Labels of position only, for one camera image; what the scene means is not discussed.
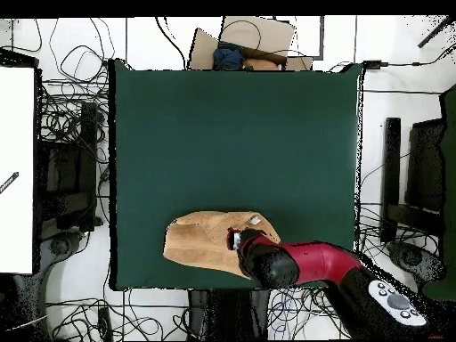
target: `tan bag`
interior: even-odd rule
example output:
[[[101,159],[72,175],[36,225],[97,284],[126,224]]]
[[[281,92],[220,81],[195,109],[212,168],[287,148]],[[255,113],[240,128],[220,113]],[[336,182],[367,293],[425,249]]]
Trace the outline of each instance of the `tan bag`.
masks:
[[[199,211],[179,217],[167,227],[163,256],[178,264],[247,278],[240,271],[236,251],[228,249],[229,228],[262,230],[270,240],[281,240],[271,224],[258,213]]]

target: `metal stand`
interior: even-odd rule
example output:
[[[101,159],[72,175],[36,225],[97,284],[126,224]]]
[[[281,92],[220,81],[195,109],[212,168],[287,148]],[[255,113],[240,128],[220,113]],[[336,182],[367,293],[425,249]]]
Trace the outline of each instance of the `metal stand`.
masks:
[[[424,38],[418,45],[419,48],[422,48],[426,45],[432,38],[434,38],[438,33],[445,29],[448,25],[451,25],[456,21],[456,16],[446,16],[446,18],[438,24],[438,26],[432,30],[426,38]]]

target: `white panel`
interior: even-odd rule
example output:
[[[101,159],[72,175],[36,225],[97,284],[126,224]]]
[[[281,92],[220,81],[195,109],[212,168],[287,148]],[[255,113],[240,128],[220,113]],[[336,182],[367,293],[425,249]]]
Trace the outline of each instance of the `white panel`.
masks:
[[[0,67],[0,273],[32,273],[34,70]]]

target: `black stand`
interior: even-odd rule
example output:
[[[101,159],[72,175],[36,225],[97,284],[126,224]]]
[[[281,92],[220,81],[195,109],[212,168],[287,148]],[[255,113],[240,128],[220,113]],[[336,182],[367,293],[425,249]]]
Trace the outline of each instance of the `black stand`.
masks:
[[[432,30],[426,38],[424,38],[421,42],[419,42],[418,47],[422,48],[426,45],[432,38],[434,38],[438,33],[440,33],[443,29],[445,29],[448,25],[451,25],[456,21],[456,16],[446,16],[446,18],[440,22],[434,30]]]
[[[439,143],[443,131],[441,119],[413,125],[406,204],[399,205],[401,119],[387,118],[380,213],[381,242],[395,240],[398,223],[427,234],[443,235],[442,216],[423,209],[438,211],[442,204],[443,173]]]
[[[188,341],[267,340],[267,289],[189,290]]]

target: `white floor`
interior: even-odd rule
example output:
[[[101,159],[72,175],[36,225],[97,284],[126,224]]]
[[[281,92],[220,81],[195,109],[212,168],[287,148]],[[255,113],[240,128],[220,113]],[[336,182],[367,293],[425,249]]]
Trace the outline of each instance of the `white floor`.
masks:
[[[292,23],[294,16],[286,18]],[[303,54],[315,55],[315,46],[318,46],[318,26],[312,18],[297,16],[298,38]],[[341,61],[382,60],[390,63],[407,63],[413,61],[433,61],[446,47],[456,42],[456,33],[453,29],[431,40],[424,48],[417,47],[420,40],[436,25],[442,17],[425,16],[325,16],[324,28],[324,60],[315,61],[314,70],[327,70]],[[134,69],[181,69],[182,59],[179,53],[161,35],[154,18],[128,19],[103,19],[110,29],[110,37],[105,25],[94,19],[102,37],[102,45],[106,57],[119,57],[127,59]],[[160,19],[163,29],[170,32]],[[56,68],[55,59],[61,62],[65,55],[77,45],[88,45],[97,53],[101,53],[100,40],[96,34],[93,23],[89,19],[60,19],[56,26],[56,19],[38,20],[43,45],[37,53],[29,53],[40,60],[43,70],[43,79],[63,79]],[[213,36],[218,36],[221,18],[168,18],[169,30],[175,37],[176,44],[187,58],[190,51],[194,29],[199,27]],[[35,50],[39,46],[37,25],[34,20],[16,20],[14,22],[14,45]],[[111,48],[110,39],[115,51]],[[11,30],[0,23],[0,45],[11,43]],[[65,69],[75,69],[80,54],[73,54],[65,62]],[[363,103],[363,148],[362,148],[362,177],[382,163],[383,151],[383,126],[385,119],[398,117],[402,119],[402,153],[408,151],[408,133],[415,122],[432,118],[440,118],[438,93],[449,89],[456,84],[456,53],[448,56],[435,64],[426,67],[388,67],[380,71],[369,71],[365,78]],[[89,54],[81,62],[78,76],[91,77],[99,68],[100,62]],[[59,92],[56,86],[48,86],[48,90]],[[402,94],[388,91],[429,92],[437,94]],[[107,143],[102,145],[106,154]],[[405,177],[407,158],[402,159],[402,177]],[[362,187],[362,202],[380,202],[380,177],[381,169],[366,179]],[[401,188],[401,198],[405,187]],[[109,193],[109,187],[104,184],[102,195]],[[104,207],[108,201],[103,199]],[[376,213],[379,207],[365,206]],[[374,215],[363,210],[363,215],[375,218]],[[101,207],[97,207],[97,215],[103,217]],[[379,242],[370,238],[374,244]],[[97,228],[91,235],[87,249],[69,260],[56,265],[51,273],[48,286],[48,303],[59,303],[67,300],[80,301],[83,298],[102,298],[103,283],[108,271],[110,258],[110,236],[108,224]],[[392,266],[387,256],[375,256],[376,263],[391,272],[399,281],[416,289],[411,276]],[[119,305],[122,312],[122,293],[113,292],[106,288],[106,298],[112,305]],[[163,326],[165,334],[172,330],[173,315],[181,315],[182,308],[151,307],[151,305],[176,305],[185,307],[188,304],[187,293],[182,290],[160,289],[135,289],[131,296],[131,304],[138,317],[153,317]],[[74,306],[62,305],[49,307],[49,326],[54,328],[62,319],[74,311]],[[130,307],[126,307],[126,314],[133,316]],[[297,319],[285,324],[286,317],[282,316],[270,329],[271,339],[289,338],[289,331],[299,329],[299,323],[314,319],[305,326],[305,334],[299,331],[297,338],[305,339],[330,339],[339,338],[339,332],[331,321],[324,316],[302,313]],[[88,311],[88,316],[96,323],[96,312]],[[120,316],[111,314],[113,328],[121,326]],[[146,322],[142,328],[155,333],[149,339],[160,339],[161,330],[155,322]],[[126,325],[126,332],[132,329]],[[62,336],[73,336],[74,329],[62,329]],[[168,340],[185,339],[185,334],[180,330],[174,332]],[[143,336],[133,331],[125,340],[144,340]]]

